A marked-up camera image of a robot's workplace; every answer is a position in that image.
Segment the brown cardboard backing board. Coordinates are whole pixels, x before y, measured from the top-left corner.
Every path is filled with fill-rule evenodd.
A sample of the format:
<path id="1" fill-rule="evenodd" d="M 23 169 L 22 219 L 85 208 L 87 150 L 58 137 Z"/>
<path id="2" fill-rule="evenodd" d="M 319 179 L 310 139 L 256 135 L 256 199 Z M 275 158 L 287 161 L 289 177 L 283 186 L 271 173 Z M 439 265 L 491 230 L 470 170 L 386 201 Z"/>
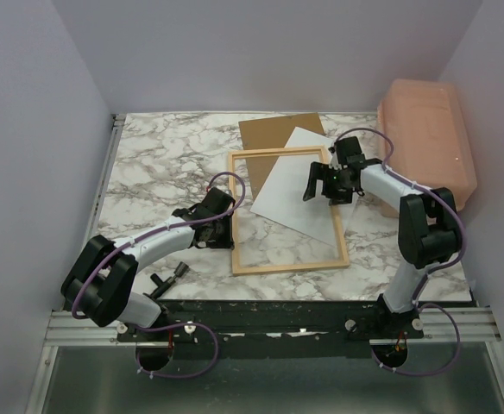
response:
<path id="1" fill-rule="evenodd" d="M 239 122 L 244 150 L 280 148 L 287 144 L 295 128 L 325 135 L 318 113 L 305 113 Z M 246 159 L 252 198 L 256 199 L 277 157 Z"/>

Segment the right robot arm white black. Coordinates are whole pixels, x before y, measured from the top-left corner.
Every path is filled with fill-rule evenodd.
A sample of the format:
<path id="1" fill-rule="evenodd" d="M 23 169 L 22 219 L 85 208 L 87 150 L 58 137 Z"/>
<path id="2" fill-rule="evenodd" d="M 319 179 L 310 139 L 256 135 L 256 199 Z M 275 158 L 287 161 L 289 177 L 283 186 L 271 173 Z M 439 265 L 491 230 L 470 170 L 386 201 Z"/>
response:
<path id="1" fill-rule="evenodd" d="M 387 160 L 368 159 L 355 136 L 329 148 L 331 162 L 313 162 L 303 200 L 316 197 L 317 185 L 330 205 L 349 204 L 370 193 L 398 212 L 398 247 L 402 262 L 382 294 L 386 309 L 373 316 L 375 332 L 395 336 L 404 328 L 401 314 L 417 307 L 430 276 L 455 265 L 464 253 L 464 226 L 451 190 L 431 189 L 395 172 Z"/>

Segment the light wooden picture frame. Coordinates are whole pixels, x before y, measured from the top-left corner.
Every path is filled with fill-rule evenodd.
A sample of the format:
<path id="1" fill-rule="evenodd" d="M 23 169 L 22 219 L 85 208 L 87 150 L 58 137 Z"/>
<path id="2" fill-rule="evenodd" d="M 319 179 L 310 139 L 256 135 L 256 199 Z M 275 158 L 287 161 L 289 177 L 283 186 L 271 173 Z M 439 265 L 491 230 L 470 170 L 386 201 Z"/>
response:
<path id="1" fill-rule="evenodd" d="M 329 163 L 329 152 L 323 146 L 310 146 L 310 147 L 289 147 L 289 148 L 268 148 L 268 149 L 253 149 L 253 150 L 238 150 L 228 152 L 228 171 L 233 173 L 235 171 L 236 160 L 246 160 L 255 158 L 266 157 L 285 157 L 285 156 L 299 156 L 311 155 L 318 156 L 322 163 Z M 238 216 L 235 210 L 231 218 L 231 231 L 235 243 L 234 249 L 231 252 L 231 270 L 234 276 L 248 276 L 257 274 L 270 274 L 270 273 L 293 273 L 293 272 L 306 272 L 317 271 L 325 269 L 338 269 L 346 268 L 350 265 L 350 257 L 346 246 L 343 225 L 341 222 L 340 212 L 336 206 L 331 206 L 331 220 L 335 232 L 337 251 L 339 253 L 338 260 L 329 260 L 314 263 L 298 263 L 288 265 L 270 265 L 262 267 L 242 267 L 240 263 L 240 246 L 239 246 L 239 233 L 238 233 Z"/>

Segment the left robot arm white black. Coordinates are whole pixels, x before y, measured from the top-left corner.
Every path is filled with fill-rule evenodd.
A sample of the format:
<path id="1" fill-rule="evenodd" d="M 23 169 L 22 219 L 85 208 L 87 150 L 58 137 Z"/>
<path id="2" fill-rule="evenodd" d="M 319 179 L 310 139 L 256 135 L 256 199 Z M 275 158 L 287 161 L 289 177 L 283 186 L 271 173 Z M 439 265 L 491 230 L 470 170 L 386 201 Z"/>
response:
<path id="1" fill-rule="evenodd" d="M 188 248 L 232 249 L 235 206 L 231 195 L 213 187 L 201 202 L 175 210 L 152 229 L 114 241 L 102 235 L 92 237 L 66 276 L 62 296 L 73 311 L 82 312 L 99 327 L 118 321 L 136 325 L 150 341 L 161 339 L 167 320 L 154 299 L 132 291 L 135 276 Z"/>

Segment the white photo paper sheet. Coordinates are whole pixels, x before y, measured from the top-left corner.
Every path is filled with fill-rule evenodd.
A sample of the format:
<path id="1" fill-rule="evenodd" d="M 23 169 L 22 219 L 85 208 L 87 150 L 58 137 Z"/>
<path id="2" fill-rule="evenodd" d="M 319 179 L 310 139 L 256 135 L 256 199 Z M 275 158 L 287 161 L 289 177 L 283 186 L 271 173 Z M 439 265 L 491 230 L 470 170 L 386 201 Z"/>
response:
<path id="1" fill-rule="evenodd" d="M 320 194 L 321 185 L 313 199 L 303 200 L 310 166 L 316 161 L 321 161 L 318 153 L 278 157 L 250 211 L 335 247 L 329 200 Z"/>

